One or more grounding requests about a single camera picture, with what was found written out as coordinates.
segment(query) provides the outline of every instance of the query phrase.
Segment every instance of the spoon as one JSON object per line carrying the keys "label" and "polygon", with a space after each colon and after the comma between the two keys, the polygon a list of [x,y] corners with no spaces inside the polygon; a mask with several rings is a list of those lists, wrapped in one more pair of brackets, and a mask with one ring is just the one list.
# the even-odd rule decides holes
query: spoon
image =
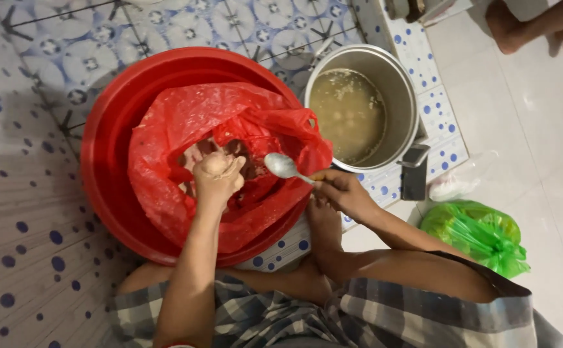
{"label": "spoon", "polygon": [[305,175],[301,175],[301,173],[296,170],[294,161],[286,155],[271,152],[270,154],[264,156],[264,164],[271,173],[275,174],[279,178],[288,179],[297,177],[303,179],[303,181],[310,185],[314,185],[314,180],[306,177]]}

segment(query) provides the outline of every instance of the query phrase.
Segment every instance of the metal pot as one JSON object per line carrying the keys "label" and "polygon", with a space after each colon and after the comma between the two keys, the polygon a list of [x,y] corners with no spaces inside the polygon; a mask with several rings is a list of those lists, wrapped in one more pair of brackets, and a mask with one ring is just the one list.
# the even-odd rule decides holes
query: metal pot
{"label": "metal pot", "polygon": [[[353,165],[337,159],[333,159],[333,164],[354,173],[376,171],[394,161],[405,167],[417,168],[428,156],[430,148],[413,143],[420,119],[417,97],[406,69],[393,55],[371,44],[341,47],[316,64],[318,57],[332,42],[333,38],[327,39],[312,60],[313,72],[305,88],[304,106],[309,107],[312,86],[318,75],[331,69],[344,68],[362,73],[376,86],[382,96],[386,114],[384,138],[374,154]],[[420,149],[421,154],[414,162],[403,162],[401,158],[410,147]]]}

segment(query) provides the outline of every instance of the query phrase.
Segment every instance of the person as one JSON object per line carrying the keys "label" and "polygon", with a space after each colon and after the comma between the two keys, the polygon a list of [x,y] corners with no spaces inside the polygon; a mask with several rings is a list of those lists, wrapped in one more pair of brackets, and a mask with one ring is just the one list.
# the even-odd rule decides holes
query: person
{"label": "person", "polygon": [[[239,169],[211,178],[194,167],[197,210],[176,265],[142,265],[111,299],[126,347],[562,346],[529,290],[381,209],[354,175],[337,170],[311,177],[312,249],[298,268],[215,270]],[[339,211],[391,249],[344,251]]]}
{"label": "person", "polygon": [[494,0],[488,6],[486,21],[504,54],[517,52],[542,35],[555,34],[563,42],[563,0],[527,22],[516,19],[503,0]]}

